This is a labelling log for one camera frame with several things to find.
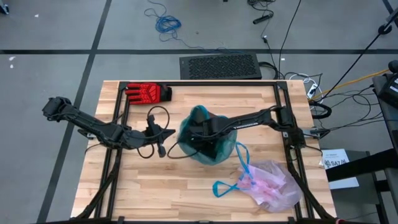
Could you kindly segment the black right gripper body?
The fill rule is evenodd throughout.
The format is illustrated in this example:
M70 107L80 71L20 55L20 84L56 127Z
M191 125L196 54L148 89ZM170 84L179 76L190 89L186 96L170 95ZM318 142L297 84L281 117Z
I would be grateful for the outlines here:
M188 123L188 144L195 150L209 158L217 156L216 143L221 138L224 117L206 119L200 123L190 121Z

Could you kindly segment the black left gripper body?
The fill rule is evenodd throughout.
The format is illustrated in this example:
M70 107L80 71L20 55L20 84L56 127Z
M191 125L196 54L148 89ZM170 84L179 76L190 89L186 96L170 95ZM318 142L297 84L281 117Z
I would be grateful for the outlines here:
M161 128L158 124L155 124L154 115L149 115L147 117L147 127L142 132L144 134L144 145L156 144L160 146L161 145L161 142L159 142L160 132Z

